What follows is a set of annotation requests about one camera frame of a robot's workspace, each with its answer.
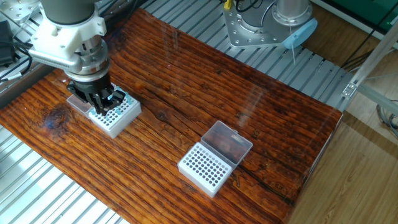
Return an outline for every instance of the white pipette tip box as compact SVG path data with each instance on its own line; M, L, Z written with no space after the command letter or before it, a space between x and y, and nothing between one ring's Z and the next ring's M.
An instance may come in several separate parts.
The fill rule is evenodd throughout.
M128 93L123 92L126 94L123 102L108 111L106 116L96 114L95 108L89 103L83 103L73 95L67 101L79 112L91 119L107 135L111 136L111 138L116 138L142 112L141 104Z
M178 170L210 197L214 197L253 144L221 121L178 162Z

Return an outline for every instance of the robotic arm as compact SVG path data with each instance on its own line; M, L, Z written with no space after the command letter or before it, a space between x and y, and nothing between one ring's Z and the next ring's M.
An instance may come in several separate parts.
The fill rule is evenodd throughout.
M34 60L60 68L72 79L67 89L97 114L119 106L125 94L115 90L109 76L110 59L105 21L98 0L41 0L43 22L31 38Z

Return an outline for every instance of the blue plastic part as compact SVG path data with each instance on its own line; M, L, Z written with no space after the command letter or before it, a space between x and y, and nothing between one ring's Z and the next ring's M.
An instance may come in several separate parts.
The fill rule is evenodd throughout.
M283 46L285 46L287 49L298 47L312 35L317 26L318 21L315 18L311 19L298 30L296 30L292 35L288 36L282 42Z

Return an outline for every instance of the metal mounting plate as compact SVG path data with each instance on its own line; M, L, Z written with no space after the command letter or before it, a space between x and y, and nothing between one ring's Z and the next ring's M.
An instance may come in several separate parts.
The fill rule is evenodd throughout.
M19 1L3 0L0 3L0 11L13 21L23 23L30 13L32 13L31 16L34 16L40 12L40 9L37 7L38 3L38 0L22 1L21 3Z

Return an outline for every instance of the wooden table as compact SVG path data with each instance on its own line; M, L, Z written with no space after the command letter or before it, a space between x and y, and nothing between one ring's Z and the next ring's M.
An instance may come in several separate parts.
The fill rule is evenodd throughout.
M339 111L142 10L109 47L112 81L142 105L116 139L66 102L61 70L4 108L0 124L129 222L287 222ZM217 120L254 146L209 198L177 162Z

